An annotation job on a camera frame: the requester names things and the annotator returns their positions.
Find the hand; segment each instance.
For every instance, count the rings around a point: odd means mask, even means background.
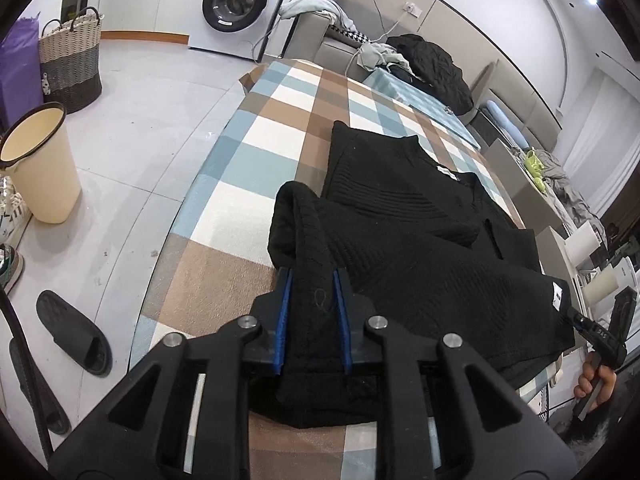
[[[591,393],[593,387],[591,386],[591,380],[595,377],[595,370],[591,366],[593,355],[595,352],[589,352],[587,359],[582,363],[582,374],[578,378],[578,385],[574,388],[574,397],[581,399]],[[604,404],[611,398],[613,388],[616,386],[616,373],[608,366],[601,365],[598,368],[598,375],[603,381],[602,389],[598,394],[598,397],[589,408],[589,412],[595,410],[601,404]]]

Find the bed headboard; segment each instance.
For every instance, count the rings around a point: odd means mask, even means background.
[[[514,67],[500,60],[489,64],[472,90],[474,109],[464,116],[467,124],[485,102],[495,101],[534,148],[551,152],[562,126],[533,87]]]

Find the ribbed knit texture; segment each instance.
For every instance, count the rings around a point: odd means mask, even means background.
[[[337,267],[379,314],[421,336],[460,334],[514,387],[574,344],[532,232],[516,228],[475,174],[453,175],[417,137],[335,123],[322,198],[298,182],[276,197],[269,252],[296,273],[284,373],[252,390],[254,409],[299,427],[374,416],[372,382],[342,373]]]

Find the tiled floor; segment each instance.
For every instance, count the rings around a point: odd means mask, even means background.
[[[36,364],[73,426],[127,370],[133,333],[156,257],[191,181],[242,101],[238,78],[253,64],[183,45],[103,41],[100,98],[66,120],[82,195],[63,224],[32,220],[18,250],[23,276],[11,292]],[[35,312],[49,288],[104,332],[113,369],[96,378],[52,340]],[[9,419],[42,456],[0,322],[0,379]],[[54,446],[61,439],[52,436]]]

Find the sneaker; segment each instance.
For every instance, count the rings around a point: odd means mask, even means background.
[[[16,247],[30,218],[31,211],[11,179],[0,178],[0,244]]]
[[[9,293],[24,269],[24,259],[11,245],[0,244],[0,286]]]

